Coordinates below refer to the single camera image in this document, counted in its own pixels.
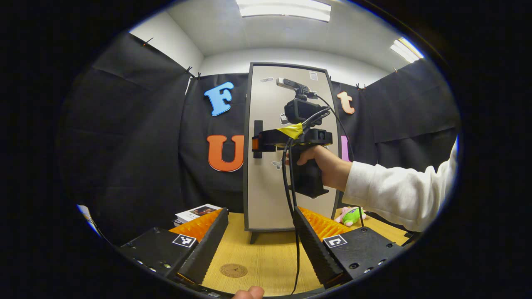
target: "fluorescent light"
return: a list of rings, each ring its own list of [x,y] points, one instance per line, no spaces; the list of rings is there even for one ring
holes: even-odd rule
[[[412,45],[406,38],[402,37],[398,39],[403,45],[405,45],[410,51],[412,51],[417,57],[423,58],[424,56]]]
[[[302,16],[304,18],[311,18],[320,21],[328,22],[330,16],[319,11],[296,8],[290,6],[277,6],[277,5],[261,5],[252,6],[240,10],[241,16],[253,16],[253,15],[291,15]]]
[[[394,50],[397,54],[401,55],[404,59],[406,59],[408,62],[412,63],[415,60],[412,59],[407,53],[405,53],[401,48],[397,47],[395,44],[390,47],[390,49]]]
[[[312,9],[331,11],[331,6],[322,2],[314,0],[236,0],[236,4],[240,7],[241,5],[264,5],[264,4],[274,4],[274,5],[299,5],[306,6]]]
[[[394,45],[399,47],[403,52],[408,55],[411,59],[418,60],[419,58],[414,54],[414,52],[410,51],[405,45],[403,45],[400,41],[395,40]]]
[[[236,0],[240,15],[290,15],[329,22],[331,6],[314,0]]]
[[[418,60],[419,58],[423,58],[423,55],[421,55],[421,53],[403,37],[396,39],[390,49],[401,55],[410,63]]]

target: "white wall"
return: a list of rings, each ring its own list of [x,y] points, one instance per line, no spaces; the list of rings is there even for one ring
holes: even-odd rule
[[[349,85],[379,80],[389,72],[347,57],[302,49],[264,48],[235,51],[206,57],[199,69],[202,76],[221,73],[247,73],[250,62],[279,62],[326,69],[332,80]]]
[[[143,41],[153,37],[149,42],[150,45],[185,69],[192,67],[192,73],[200,71],[203,54],[166,11],[147,19],[131,29],[130,33]]]

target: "green plush toy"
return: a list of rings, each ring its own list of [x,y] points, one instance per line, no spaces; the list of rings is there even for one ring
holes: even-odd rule
[[[362,219],[365,219],[364,209],[362,209]],[[338,216],[335,221],[338,223],[343,223],[345,226],[351,226],[353,223],[357,222],[360,219],[360,212],[358,207],[346,206],[342,208],[342,213]]]

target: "letter f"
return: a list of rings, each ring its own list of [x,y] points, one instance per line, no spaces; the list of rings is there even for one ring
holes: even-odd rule
[[[203,95],[208,96],[211,100],[212,105],[212,116],[219,115],[223,112],[226,112],[231,108],[231,105],[226,104],[223,100],[231,102],[231,93],[228,89],[234,87],[233,83],[225,82],[222,85],[216,86],[213,89],[207,90]]]

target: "white sweater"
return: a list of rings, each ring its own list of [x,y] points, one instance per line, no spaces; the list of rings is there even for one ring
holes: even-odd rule
[[[432,166],[418,172],[353,162],[342,202],[361,206],[408,230],[423,231],[451,191],[457,152],[458,139],[449,160],[439,166],[437,173]]]

